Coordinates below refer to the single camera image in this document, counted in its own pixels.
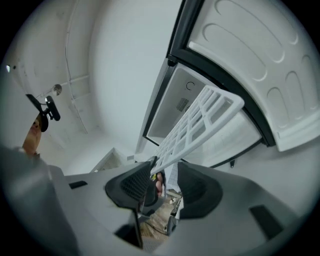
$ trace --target white plastic grid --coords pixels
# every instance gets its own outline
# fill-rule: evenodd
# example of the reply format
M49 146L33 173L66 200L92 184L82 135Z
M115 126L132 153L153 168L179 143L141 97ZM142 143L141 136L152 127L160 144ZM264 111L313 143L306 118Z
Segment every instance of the white plastic grid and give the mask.
M151 174L177 162L218 132L245 102L228 91L206 85L188 111L159 145Z

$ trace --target black cap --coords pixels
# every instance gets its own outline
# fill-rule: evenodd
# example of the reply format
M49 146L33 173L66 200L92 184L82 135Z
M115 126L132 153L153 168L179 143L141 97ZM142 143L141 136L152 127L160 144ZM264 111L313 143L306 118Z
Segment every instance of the black cap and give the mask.
M26 96L33 103L36 109L39 110L39 115L41 116L41 122L42 122L41 132L45 132L48 129L48 125L49 125L47 115L42 110L40 102L32 94L26 94Z

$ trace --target human hand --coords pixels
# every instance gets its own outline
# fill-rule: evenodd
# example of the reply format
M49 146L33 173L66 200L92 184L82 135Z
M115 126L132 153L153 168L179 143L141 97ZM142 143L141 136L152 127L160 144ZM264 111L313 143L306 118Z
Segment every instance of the human hand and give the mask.
M161 172L158 172L156 174L156 177L158 178L158 180L157 180L157 182L155 184L155 187L156 187L156 189L158 191L158 197L161 197L161 195L162 195L162 185L164 183L164 180L162 179Z

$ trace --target cable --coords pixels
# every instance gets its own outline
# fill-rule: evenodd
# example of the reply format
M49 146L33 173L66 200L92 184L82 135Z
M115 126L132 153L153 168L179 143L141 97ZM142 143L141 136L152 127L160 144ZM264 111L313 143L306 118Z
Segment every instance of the cable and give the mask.
M159 232L160 234L162 235L165 235L165 236L168 236L166 233L163 233L162 231L160 231L159 229L155 228L153 225L151 225L150 223L148 222L144 222L145 224L147 224L148 226L150 226L151 228L153 228L155 231Z

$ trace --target white rack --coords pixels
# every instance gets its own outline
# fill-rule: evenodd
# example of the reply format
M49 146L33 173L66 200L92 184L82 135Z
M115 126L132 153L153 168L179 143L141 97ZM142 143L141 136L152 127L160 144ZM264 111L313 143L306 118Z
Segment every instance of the white rack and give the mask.
M244 106L241 97L206 85L155 151L157 173L188 155L218 132Z

